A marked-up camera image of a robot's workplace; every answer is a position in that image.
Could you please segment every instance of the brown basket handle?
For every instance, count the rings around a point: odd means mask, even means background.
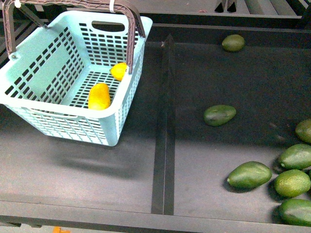
[[[109,0],[19,0],[23,4],[38,4],[38,5],[52,5],[52,4],[62,4],[62,5],[73,5],[73,6],[83,6],[91,10],[109,10]],[[13,8],[15,0],[5,0],[3,3],[3,23],[4,23],[4,33],[5,42],[8,55],[16,51],[16,42],[14,35],[14,22],[13,22]],[[129,73],[133,70],[133,56],[134,56],[134,42],[135,42],[135,30],[142,37],[146,37],[145,31],[141,22],[141,18],[138,10],[135,6],[126,0],[115,0],[114,7],[115,12],[121,12],[127,16],[129,21],[128,27],[128,37],[127,37],[127,48],[126,48],[126,63],[129,66]],[[26,7],[22,7],[21,11],[26,13],[26,15],[33,21],[36,19],[40,20],[31,11],[27,11]]]

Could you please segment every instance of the lemon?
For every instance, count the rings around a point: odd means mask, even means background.
[[[111,68],[110,73],[116,80],[122,81],[126,72],[126,67],[127,65],[125,62],[118,63]]]
[[[94,85],[88,96],[88,108],[93,110],[104,110],[110,106],[109,87],[105,83]]]

